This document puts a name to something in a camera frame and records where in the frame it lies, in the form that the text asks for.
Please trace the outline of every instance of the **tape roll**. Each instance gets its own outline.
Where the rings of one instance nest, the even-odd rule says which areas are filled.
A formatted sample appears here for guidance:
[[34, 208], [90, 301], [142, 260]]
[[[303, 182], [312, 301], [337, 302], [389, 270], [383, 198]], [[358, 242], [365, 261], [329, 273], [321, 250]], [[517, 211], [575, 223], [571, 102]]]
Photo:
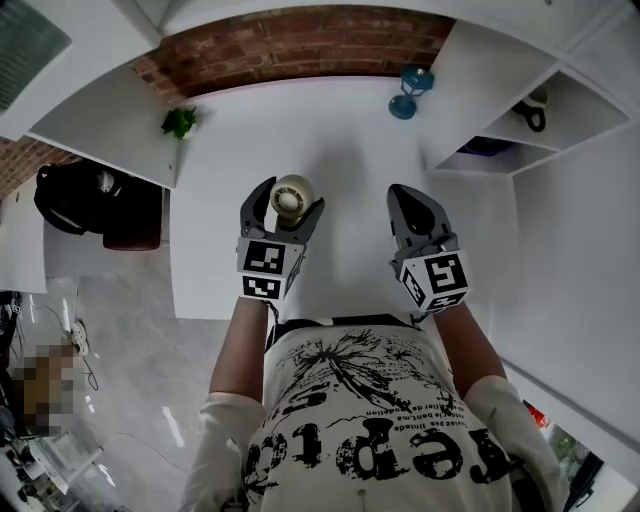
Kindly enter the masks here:
[[306, 178], [289, 174], [276, 182], [270, 199], [271, 206], [280, 217], [296, 220], [313, 204], [313, 188]]

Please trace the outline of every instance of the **person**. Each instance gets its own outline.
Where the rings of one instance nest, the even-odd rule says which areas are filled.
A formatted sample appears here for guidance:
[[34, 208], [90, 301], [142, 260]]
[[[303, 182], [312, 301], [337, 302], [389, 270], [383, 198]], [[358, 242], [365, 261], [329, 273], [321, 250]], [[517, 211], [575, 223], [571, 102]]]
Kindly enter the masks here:
[[566, 478], [468, 307], [433, 322], [290, 321], [267, 345], [267, 305], [239, 298], [180, 511], [562, 510]]

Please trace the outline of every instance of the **white t-shirt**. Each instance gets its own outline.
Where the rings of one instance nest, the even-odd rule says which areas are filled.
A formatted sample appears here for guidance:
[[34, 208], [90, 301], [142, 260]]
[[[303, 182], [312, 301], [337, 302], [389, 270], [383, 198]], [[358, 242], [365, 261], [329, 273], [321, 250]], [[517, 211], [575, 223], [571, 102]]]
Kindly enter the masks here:
[[264, 405], [212, 393], [181, 511], [560, 511], [568, 484], [515, 388], [457, 394], [409, 327], [311, 327], [265, 356]]

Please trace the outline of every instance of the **red brick wall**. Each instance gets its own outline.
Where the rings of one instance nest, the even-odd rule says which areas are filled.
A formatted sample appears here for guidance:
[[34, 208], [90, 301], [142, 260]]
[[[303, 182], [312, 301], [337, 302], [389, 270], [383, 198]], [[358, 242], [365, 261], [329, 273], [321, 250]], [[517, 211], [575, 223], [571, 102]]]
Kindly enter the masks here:
[[80, 158], [29, 137], [22, 137], [15, 142], [0, 137], [0, 201], [43, 165], [66, 164]]
[[399, 76], [407, 63], [430, 67], [453, 23], [394, 8], [279, 9], [172, 35], [132, 67], [168, 101], [286, 78]]

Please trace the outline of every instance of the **gray floor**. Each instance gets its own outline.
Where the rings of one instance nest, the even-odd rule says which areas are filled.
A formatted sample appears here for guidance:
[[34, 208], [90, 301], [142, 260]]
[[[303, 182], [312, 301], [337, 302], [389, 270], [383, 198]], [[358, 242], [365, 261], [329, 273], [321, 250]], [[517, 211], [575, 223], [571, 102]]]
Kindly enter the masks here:
[[132, 272], [79, 282], [56, 279], [46, 296], [27, 295], [22, 315], [27, 351], [59, 342], [58, 320], [44, 306], [64, 323], [65, 299], [73, 321], [76, 292], [77, 318], [91, 345], [87, 360], [99, 384], [94, 391], [85, 382], [77, 413], [104, 454], [72, 491], [94, 510], [124, 505], [134, 512], [174, 511], [227, 323], [175, 318], [169, 250], [161, 248]]

